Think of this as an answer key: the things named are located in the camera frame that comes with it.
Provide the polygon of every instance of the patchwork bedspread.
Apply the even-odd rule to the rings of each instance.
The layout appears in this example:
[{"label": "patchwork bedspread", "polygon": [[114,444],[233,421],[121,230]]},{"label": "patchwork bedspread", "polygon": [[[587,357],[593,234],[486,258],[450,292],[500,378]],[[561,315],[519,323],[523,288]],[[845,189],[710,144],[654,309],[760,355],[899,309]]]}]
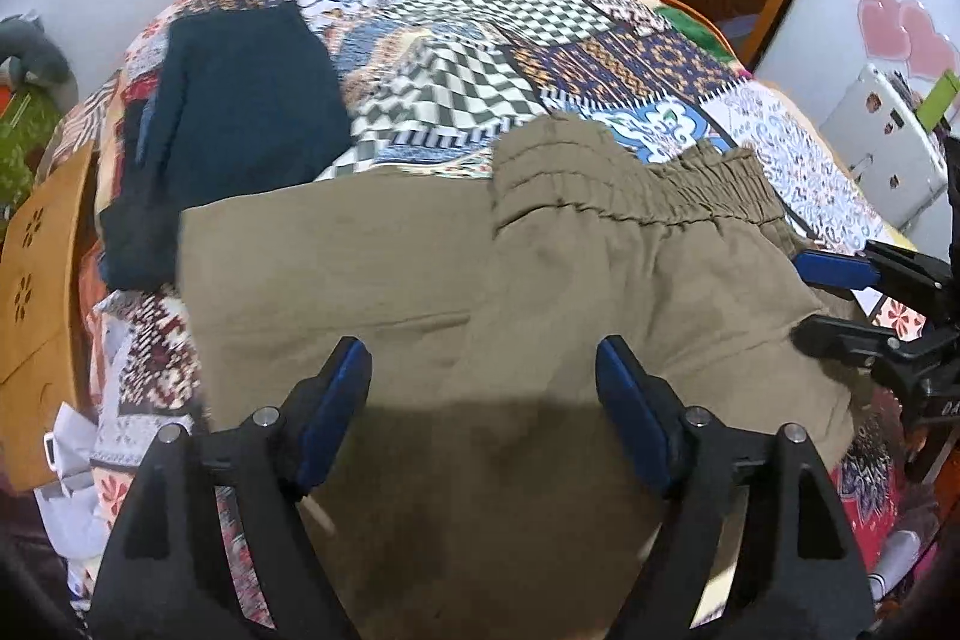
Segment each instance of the patchwork bedspread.
[{"label": "patchwork bedspread", "polygon": [[[176,0],[130,45],[119,73],[61,121],[38,176],[98,138],[102,210],[119,190],[125,103],[157,90],[171,20],[280,1],[294,1],[323,38],[352,114],[354,145],[320,178],[382,166],[489,177],[498,136],[562,109],[605,124],[645,162],[703,137],[721,149],[748,145],[798,231],[846,253],[889,239],[808,124],[739,64],[678,33],[656,0]],[[881,302],[878,316],[894,304]],[[174,290],[114,292],[95,310],[102,350],[91,384],[103,409],[94,462],[112,520],[157,428],[170,420],[203,428],[203,371]],[[910,314],[889,320],[901,316],[904,336],[918,330]],[[892,523],[892,471],[874,429],[861,432],[837,480],[860,525],[875,530],[883,514]],[[243,609],[269,624],[232,495],[218,499]]]}]

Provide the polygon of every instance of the yellow object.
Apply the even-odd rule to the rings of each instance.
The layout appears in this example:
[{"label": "yellow object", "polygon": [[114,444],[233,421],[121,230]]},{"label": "yellow object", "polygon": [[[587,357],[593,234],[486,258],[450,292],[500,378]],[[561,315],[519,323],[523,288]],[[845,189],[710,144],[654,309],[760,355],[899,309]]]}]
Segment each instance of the yellow object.
[{"label": "yellow object", "polygon": [[93,143],[47,178],[7,228],[0,261],[0,437],[17,491],[56,480],[43,453],[61,402],[88,408],[77,261],[93,244]]}]

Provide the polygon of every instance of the flower cutout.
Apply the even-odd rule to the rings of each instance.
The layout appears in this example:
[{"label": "flower cutout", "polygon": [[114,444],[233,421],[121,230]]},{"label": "flower cutout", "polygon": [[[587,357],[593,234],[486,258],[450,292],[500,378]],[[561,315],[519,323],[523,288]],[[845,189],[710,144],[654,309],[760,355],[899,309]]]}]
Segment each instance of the flower cutout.
[{"label": "flower cutout", "polygon": [[37,207],[30,216],[30,220],[27,221],[27,230],[23,232],[23,239],[20,243],[21,247],[27,248],[34,243],[34,237],[37,235],[37,231],[40,231],[42,223],[43,208]]},{"label": "flower cutout", "polygon": [[28,274],[20,278],[20,284],[17,286],[16,295],[13,296],[13,322],[17,323],[27,316],[27,304],[30,304],[30,298],[34,293],[32,281],[34,276]]}]

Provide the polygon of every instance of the bed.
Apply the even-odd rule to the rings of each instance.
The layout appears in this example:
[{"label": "bed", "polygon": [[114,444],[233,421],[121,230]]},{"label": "bed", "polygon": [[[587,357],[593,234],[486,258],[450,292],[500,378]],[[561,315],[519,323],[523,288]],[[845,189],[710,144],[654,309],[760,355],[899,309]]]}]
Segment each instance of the bed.
[{"label": "bed", "polygon": [[[325,42],[354,117],[354,145],[320,178],[387,165],[488,176],[497,134],[563,110],[603,122],[643,161],[666,160],[704,137],[721,149],[750,146],[801,235],[845,253],[867,239],[899,242],[792,102],[752,78],[708,20],[673,0],[175,0],[131,43],[123,67],[64,116],[38,181],[94,140],[99,213],[120,189],[125,105],[155,92],[171,20],[280,1],[296,1]],[[429,91],[418,83],[424,73]],[[490,100],[478,109],[491,95],[478,84],[493,86],[509,108]],[[107,293],[97,287],[96,261],[85,259],[80,282],[99,413],[91,463],[111,524],[157,429],[171,421],[205,427],[203,370],[176,290]],[[901,338],[915,338],[923,325],[878,296],[861,306]],[[868,567],[896,521],[899,490],[896,403],[875,403],[834,473]],[[220,489],[218,503],[241,606],[269,625],[232,492]],[[98,563],[71,562],[78,609],[88,604]]]}]

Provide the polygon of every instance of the folded clothing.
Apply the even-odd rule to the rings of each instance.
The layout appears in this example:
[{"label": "folded clothing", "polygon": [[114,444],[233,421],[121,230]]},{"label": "folded clothing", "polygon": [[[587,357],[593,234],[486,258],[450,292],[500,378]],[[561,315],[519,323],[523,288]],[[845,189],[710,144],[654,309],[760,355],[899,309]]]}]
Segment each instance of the folded clothing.
[{"label": "folded clothing", "polygon": [[181,210],[310,182],[350,143],[333,63],[294,4],[175,20],[148,107],[142,128],[144,102],[127,108],[123,183],[101,213],[110,287],[173,282]]},{"label": "folded clothing", "polygon": [[644,166],[603,126],[549,116],[496,145],[492,187],[385,168],[188,210],[182,232],[216,426],[282,402],[341,335],[373,354],[316,492],[363,636],[610,624],[661,503],[596,399],[608,333],[731,426],[798,421],[828,465],[853,436],[843,370],[789,342],[827,309],[748,150]]}]

